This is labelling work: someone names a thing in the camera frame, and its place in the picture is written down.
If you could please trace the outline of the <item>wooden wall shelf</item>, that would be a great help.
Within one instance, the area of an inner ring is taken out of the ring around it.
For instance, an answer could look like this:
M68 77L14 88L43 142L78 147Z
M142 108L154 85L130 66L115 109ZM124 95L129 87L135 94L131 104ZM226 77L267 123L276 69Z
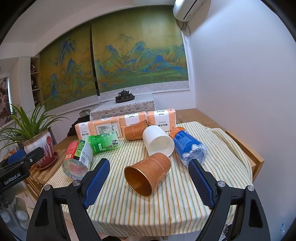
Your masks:
M31 87L35 106L43 102L43 96L40 84L40 61L38 57L31 57L30 74L31 74Z

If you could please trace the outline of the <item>white wall air conditioner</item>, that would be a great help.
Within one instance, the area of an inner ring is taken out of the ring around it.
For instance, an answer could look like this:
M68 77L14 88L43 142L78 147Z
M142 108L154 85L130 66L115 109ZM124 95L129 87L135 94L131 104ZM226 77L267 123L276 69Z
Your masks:
M204 2L205 0L175 0L173 15L179 21L188 22Z

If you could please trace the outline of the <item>right landscape painting blind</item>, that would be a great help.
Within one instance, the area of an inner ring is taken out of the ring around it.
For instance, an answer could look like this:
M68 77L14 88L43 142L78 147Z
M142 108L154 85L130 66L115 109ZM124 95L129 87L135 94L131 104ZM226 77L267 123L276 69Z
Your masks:
M190 88L172 6L123 9L92 20L91 26L102 101L114 99L121 90L137 95Z

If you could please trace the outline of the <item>potted green spider plant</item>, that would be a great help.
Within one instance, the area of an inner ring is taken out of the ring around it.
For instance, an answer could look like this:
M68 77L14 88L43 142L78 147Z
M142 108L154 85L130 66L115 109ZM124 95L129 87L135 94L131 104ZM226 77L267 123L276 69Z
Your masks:
M5 147L21 145L25 153L41 147L44 156L36 162L38 169L46 169L56 160L53 137L49 127L66 119L63 116L49 114L50 108L43 103L37 104L31 114L27 114L21 106L11 104L13 113L10 117L15 121L15 127L1 127L1 141Z

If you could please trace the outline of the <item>wooden slatted plant stand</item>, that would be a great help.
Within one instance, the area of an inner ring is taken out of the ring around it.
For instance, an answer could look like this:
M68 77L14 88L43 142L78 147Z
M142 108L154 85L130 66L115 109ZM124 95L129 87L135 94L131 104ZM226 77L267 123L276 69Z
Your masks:
M28 192L32 197L37 200L43 186L49 181L49 179L58 171L61 167L62 162L66 156L66 149L59 149L57 151L58 157L49 168L44 170L37 169L37 166L34 165L30 169L30 176L24 180L24 183L27 187Z

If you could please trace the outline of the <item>red green labelled plastic cup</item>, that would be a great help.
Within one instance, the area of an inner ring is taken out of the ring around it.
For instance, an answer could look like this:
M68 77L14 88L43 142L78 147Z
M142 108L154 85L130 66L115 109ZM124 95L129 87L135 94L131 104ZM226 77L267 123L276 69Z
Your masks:
M73 180L82 180L90 170L93 150L84 140L75 140L67 148L62 163L64 173Z

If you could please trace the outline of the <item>striped yellow green tablecloth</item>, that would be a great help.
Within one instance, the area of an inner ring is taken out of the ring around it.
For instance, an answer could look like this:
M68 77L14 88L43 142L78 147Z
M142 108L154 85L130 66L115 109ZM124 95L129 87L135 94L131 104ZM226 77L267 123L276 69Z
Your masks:
M198 122L182 127L207 149L203 168L227 185L245 188L252 184L251 167L243 152L235 156L220 139ZM149 197L138 195L128 185L124 169L147 157L143 141L119 140L119 148L93 157L95 167L102 158L110 162L110 172L88 214L99 233L117 237L168 236L202 229L210 209L203 205L188 170L176 153L170 155L171 168Z

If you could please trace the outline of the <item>orange paper cup behind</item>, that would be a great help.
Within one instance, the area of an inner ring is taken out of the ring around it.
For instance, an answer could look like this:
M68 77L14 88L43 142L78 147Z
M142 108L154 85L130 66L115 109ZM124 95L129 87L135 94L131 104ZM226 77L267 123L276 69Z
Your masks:
M147 121L143 120L125 128L125 138L128 141L142 140L143 132L147 128Z

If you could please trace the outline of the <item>black teapot set on tray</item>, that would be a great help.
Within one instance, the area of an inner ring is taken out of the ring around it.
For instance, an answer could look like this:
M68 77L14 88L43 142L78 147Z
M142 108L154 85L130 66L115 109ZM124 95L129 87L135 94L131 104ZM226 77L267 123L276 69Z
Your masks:
M129 91L122 90L122 92L120 92L118 96L115 97L115 102L123 103L123 102L132 101L134 99L135 99L135 96L131 94Z

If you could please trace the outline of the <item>orange tissue pack rightmost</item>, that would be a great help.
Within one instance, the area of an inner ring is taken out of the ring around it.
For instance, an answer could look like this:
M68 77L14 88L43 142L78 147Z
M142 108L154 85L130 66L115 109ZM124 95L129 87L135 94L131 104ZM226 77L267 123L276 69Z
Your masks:
M148 111L147 118L150 126L159 126L165 132L176 127L176 111L174 109Z

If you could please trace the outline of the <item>white paper cup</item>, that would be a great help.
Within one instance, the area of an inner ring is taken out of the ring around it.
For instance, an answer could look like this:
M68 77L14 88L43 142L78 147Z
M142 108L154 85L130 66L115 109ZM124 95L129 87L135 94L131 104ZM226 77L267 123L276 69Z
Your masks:
M156 125L148 126L142 134L142 139L149 156L162 153L169 157L175 148L173 139Z

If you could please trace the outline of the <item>orange tissue pack leftmost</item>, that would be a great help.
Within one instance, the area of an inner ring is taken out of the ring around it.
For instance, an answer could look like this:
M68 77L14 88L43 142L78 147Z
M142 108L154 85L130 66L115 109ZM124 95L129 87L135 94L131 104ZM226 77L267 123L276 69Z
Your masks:
M94 127L94 121L87 121L83 123L78 123L75 125L75 130L79 140L85 140L88 136L95 136L96 131Z

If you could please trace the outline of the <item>orange tissue pack label side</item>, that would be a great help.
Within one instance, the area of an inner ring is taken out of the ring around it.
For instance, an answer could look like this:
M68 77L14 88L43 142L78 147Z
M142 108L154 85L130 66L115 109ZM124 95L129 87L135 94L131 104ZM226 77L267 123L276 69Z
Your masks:
M97 135L116 132L117 136L122 138L119 116L94 120L93 125Z

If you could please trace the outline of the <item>landscape painting blind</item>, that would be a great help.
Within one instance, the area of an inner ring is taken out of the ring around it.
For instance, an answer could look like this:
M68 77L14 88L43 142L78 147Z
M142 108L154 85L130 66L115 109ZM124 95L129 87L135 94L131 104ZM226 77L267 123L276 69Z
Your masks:
M93 75L90 28L86 22L39 53L40 85L45 107L57 113L98 103Z
M137 95L190 88L172 6L123 9L92 20L91 26L102 101L114 99L121 90Z

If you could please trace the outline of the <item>orange paper cup gold interior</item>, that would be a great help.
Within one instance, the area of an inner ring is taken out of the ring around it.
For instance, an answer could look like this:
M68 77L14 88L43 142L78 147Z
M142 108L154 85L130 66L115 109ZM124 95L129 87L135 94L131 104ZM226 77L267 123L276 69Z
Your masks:
M155 153L125 167L124 174L133 191L141 196L149 197L165 178L170 168L170 159L163 153Z

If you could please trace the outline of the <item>left landscape painting blind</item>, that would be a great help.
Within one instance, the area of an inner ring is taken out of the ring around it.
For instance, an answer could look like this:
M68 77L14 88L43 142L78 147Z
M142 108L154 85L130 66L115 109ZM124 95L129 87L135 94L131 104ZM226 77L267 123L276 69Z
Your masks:
M39 53L40 85L45 107L57 113L98 103L93 75L90 28L86 22Z

